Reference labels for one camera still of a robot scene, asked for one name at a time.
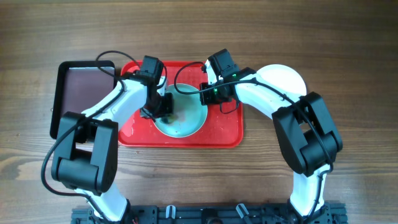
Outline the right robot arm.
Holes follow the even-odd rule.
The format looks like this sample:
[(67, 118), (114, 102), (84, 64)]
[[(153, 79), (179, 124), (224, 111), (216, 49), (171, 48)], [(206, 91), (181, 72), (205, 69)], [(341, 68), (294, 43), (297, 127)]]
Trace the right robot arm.
[(326, 209), (325, 179), (343, 148), (323, 98), (307, 93), (301, 76), (291, 68), (244, 68), (227, 76), (214, 72), (208, 76), (208, 82), (200, 86), (204, 104), (234, 99), (272, 119), (282, 156), (294, 172), (287, 203), (292, 221), (309, 223), (320, 217)]

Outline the green yellow sponge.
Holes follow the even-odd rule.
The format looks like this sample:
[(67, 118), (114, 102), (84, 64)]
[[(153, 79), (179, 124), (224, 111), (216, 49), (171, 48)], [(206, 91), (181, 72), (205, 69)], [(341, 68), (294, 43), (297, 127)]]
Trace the green yellow sponge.
[(164, 124), (172, 124), (178, 117), (174, 114), (168, 114), (161, 118), (161, 122)]

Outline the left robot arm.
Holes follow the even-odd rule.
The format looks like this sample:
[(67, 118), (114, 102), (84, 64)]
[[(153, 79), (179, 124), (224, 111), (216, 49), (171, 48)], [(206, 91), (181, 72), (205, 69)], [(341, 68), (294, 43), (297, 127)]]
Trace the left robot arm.
[(95, 105), (81, 113), (67, 111), (59, 120), (54, 145), (41, 171), (45, 188), (53, 194), (45, 170), (51, 166), (53, 180), (70, 189), (60, 195), (83, 197), (91, 206), (92, 222), (132, 223), (131, 204), (114, 178), (118, 169), (118, 132), (138, 110), (150, 119), (159, 117), (167, 71), (140, 69), (126, 78), (114, 76), (114, 87)]

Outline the light blue plate top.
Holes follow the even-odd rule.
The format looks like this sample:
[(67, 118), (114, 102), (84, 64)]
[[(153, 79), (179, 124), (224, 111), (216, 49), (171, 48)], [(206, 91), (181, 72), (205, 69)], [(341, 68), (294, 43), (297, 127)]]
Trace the light blue plate top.
[(166, 88), (166, 93), (173, 94), (173, 113), (178, 118), (172, 124), (164, 124), (157, 118), (155, 127), (164, 135), (172, 138), (185, 138), (195, 134), (204, 125), (208, 107), (201, 104), (199, 94), (184, 95), (173, 85)]

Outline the white plate with red stains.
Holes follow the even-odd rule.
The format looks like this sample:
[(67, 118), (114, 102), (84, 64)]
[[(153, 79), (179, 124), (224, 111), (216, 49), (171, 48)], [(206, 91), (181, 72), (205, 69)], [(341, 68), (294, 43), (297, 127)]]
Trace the white plate with red stains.
[(258, 74), (272, 85), (288, 92), (306, 95), (307, 87), (302, 76), (293, 68), (281, 64), (271, 64), (260, 68)]

